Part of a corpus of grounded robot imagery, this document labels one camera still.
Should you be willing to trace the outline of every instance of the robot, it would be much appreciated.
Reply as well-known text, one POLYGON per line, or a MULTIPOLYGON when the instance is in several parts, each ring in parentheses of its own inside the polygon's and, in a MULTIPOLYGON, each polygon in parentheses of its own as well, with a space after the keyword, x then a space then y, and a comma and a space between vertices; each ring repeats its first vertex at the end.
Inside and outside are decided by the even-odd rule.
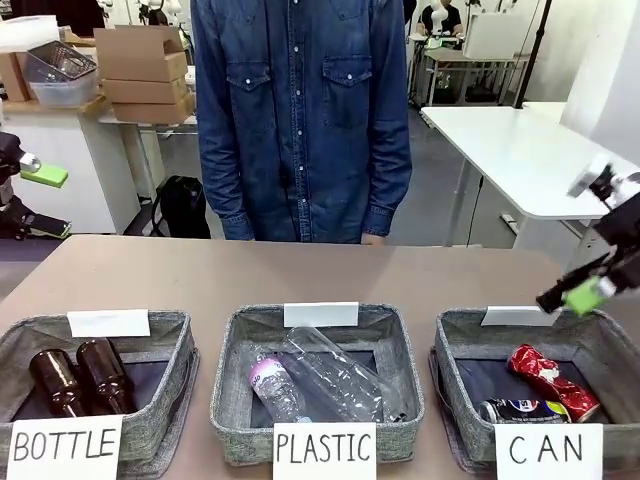
POLYGON ((67 173, 47 167, 33 154, 20 148, 20 139, 0 132, 0 238, 24 240, 29 234, 66 238, 71 224, 34 213, 13 194, 11 177, 18 173, 27 180, 60 187, 67 173))
POLYGON ((568 272, 538 296, 539 307, 547 313, 566 305, 584 315, 607 299, 640 287, 640 172, 616 175, 612 165, 600 158, 568 194, 578 197, 587 189, 609 209, 593 228, 613 249, 568 272))

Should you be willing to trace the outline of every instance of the clear plastic bottle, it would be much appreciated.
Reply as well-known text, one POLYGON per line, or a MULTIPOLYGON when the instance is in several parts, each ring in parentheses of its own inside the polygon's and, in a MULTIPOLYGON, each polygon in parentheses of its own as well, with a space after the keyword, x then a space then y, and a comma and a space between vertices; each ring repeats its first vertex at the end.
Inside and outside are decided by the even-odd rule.
POLYGON ((339 418, 348 422, 400 422, 406 405, 397 391, 316 328, 287 334, 281 363, 339 418))
POLYGON ((247 354, 249 385, 256 392, 274 423, 311 422, 304 397, 278 358, 257 345, 247 354))

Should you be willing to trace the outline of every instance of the white label card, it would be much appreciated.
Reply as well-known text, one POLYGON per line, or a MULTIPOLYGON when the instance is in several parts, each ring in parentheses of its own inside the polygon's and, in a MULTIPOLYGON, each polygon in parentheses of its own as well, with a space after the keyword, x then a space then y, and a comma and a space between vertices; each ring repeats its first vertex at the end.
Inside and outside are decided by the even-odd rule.
POLYGON ((7 480, 114 480, 121 431, 122 415, 18 420, 7 480))
POLYGON ((495 429, 498 480, 602 479, 602 424, 498 424, 495 429))
POLYGON ((550 327, 560 316, 560 311, 548 314, 538 307, 487 307, 481 326, 514 325, 550 327))
POLYGON ((375 423, 276 423, 273 480, 375 480, 375 423))
POLYGON ((67 313, 73 337, 148 337, 149 310, 95 310, 67 313))
POLYGON ((357 327, 358 302, 285 303, 284 326, 357 327))

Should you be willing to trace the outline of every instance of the black backpack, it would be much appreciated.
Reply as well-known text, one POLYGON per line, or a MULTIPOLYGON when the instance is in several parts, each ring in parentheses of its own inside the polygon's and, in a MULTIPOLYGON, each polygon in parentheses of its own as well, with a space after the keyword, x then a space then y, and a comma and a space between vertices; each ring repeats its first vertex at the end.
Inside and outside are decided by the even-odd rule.
POLYGON ((153 232, 159 237, 164 237, 156 222, 158 205, 172 237, 211 238, 209 225, 204 216, 207 208, 204 188, 197 178, 174 175, 169 177, 158 193, 151 210, 151 223, 153 232))

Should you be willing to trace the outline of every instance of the gray fabric basket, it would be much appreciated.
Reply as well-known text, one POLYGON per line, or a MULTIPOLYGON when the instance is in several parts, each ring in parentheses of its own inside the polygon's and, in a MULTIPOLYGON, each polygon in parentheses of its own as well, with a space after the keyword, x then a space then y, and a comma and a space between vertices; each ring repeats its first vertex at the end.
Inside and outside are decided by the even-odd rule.
MULTIPOLYGON (((409 336, 398 311, 385 305, 361 305, 357 327, 320 330, 347 351, 373 351, 378 373, 403 394, 408 407, 407 421, 377 425, 377 460, 379 463, 410 460, 424 417, 424 399, 409 336)), ((227 324, 210 420, 222 441, 225 460, 231 465, 272 461, 273 428, 250 428, 253 392, 243 361, 247 348, 254 343, 278 350, 286 332, 282 305, 242 308, 227 324)))
POLYGON ((469 456, 495 461, 493 425, 474 410, 456 359, 505 360, 523 343, 543 355, 578 368, 614 423, 604 425, 605 467, 620 468, 640 457, 640 351, 610 317, 594 312, 577 317, 563 312, 551 327, 486 326, 486 310, 442 313, 435 339, 447 397, 469 456))
MULTIPOLYGON (((149 327, 149 337, 111 340, 124 363, 168 362, 151 401, 138 412, 125 415, 122 421, 120 475, 127 476, 128 471, 141 469, 145 478, 156 478, 167 468, 175 451, 180 433, 176 432, 175 425, 172 425, 169 439, 172 444, 163 444, 163 440, 172 421, 177 420, 179 425, 184 422, 179 412, 186 410, 185 403, 188 405, 191 396, 198 354, 188 314, 150 311, 149 327)), ((0 467, 6 467, 9 455, 11 419, 33 389, 29 361, 48 348, 60 348, 75 360, 75 352, 84 340, 71 336, 65 315, 25 319, 13 325, 0 339, 0 385, 3 386, 0 389, 0 467)))

